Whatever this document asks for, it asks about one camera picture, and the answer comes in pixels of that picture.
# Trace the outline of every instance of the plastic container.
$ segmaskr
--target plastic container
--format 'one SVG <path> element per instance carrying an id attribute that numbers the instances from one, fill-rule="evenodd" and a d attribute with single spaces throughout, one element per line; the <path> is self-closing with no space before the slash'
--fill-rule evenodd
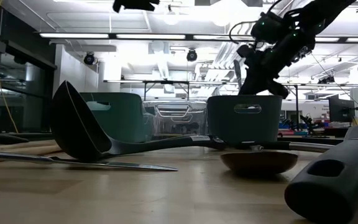
<path id="1" fill-rule="evenodd" d="M 228 144 L 277 141 L 280 96 L 212 96 L 207 103 L 209 133 Z"/>
<path id="2" fill-rule="evenodd" d="M 154 139 L 206 134 L 206 102 L 144 101 L 143 107 L 154 116 Z"/>
<path id="3" fill-rule="evenodd" d="M 80 93 L 104 132 L 124 142 L 151 140 L 153 116 L 144 114 L 133 93 Z"/>

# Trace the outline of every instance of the wooden stick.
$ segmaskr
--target wooden stick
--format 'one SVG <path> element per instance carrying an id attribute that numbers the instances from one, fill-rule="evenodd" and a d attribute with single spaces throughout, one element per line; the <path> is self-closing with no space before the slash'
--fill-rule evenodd
<path id="1" fill-rule="evenodd" d="M 62 149 L 60 149 L 60 147 L 55 144 L 55 145 L 51 145 L 51 146 L 36 146 L 36 147 L 22 147 L 22 148 L 18 148 L 18 149 L 4 149 L 2 148 L 1 150 L 0 146 L 0 152 L 10 152 L 10 153 L 19 153 L 19 154 L 26 154 L 26 155 L 46 155 L 46 154 L 51 154 L 53 152 L 59 152 Z"/>
<path id="2" fill-rule="evenodd" d="M 25 147 L 54 146 L 54 145 L 56 145 L 55 140 L 34 141 L 34 142 L 11 144 L 11 145 L 0 145 L 0 151 L 4 151 L 6 149 L 20 149 Z"/>

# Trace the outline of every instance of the glass wall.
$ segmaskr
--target glass wall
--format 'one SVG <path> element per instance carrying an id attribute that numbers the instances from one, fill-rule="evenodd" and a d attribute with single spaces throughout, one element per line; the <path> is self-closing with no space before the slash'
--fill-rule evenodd
<path id="1" fill-rule="evenodd" d="M 20 133 L 49 131 L 53 71 L 11 54 L 0 54 L 0 81 L 0 128 L 15 132 L 13 119 Z"/>

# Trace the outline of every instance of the wooden bowl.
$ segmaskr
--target wooden bowl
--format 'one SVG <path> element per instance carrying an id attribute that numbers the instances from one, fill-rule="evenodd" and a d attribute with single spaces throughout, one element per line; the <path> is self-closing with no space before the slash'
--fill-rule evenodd
<path id="1" fill-rule="evenodd" d="M 246 152 L 221 155 L 223 163 L 233 172 L 247 176 L 269 176 L 292 169 L 298 156 L 286 152 Z"/>

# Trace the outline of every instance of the wooden tabletop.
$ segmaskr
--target wooden tabletop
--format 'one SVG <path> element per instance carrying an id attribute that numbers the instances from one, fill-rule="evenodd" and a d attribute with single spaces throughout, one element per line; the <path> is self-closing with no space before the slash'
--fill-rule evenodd
<path id="1" fill-rule="evenodd" d="M 178 172 L 0 162 L 0 224 L 309 223 L 286 206 L 283 192 L 318 154 L 294 152 L 300 161 L 292 170 L 249 180 L 220 161 L 226 152 L 188 147 L 112 159 Z"/>

